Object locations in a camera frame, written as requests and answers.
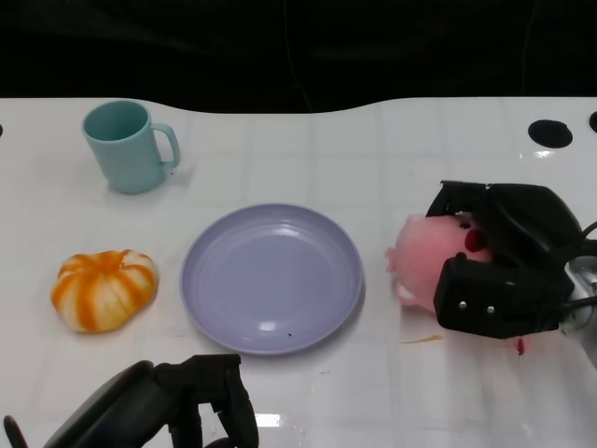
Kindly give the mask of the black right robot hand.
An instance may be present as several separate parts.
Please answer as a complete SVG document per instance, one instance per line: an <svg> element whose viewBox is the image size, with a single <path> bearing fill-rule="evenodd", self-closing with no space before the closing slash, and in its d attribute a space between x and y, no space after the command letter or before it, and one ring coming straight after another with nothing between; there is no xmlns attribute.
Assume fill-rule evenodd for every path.
<svg viewBox="0 0 597 448"><path fill-rule="evenodd" d="M565 264L596 253L565 202L540 186L443 182L427 215L461 212L479 226L493 259L460 253L444 262L438 324L495 339L557 329L573 292Z"/></svg>

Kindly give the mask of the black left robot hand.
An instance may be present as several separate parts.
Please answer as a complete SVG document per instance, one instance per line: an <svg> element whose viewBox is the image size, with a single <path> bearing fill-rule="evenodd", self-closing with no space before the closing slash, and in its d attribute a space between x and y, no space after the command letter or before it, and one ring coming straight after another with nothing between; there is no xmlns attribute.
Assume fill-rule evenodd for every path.
<svg viewBox="0 0 597 448"><path fill-rule="evenodd" d="M174 447L202 447L199 406L209 404L227 437L213 447L258 447L257 421L238 355L193 356L179 364L140 361L99 387L47 447L142 447L163 427Z"/></svg>

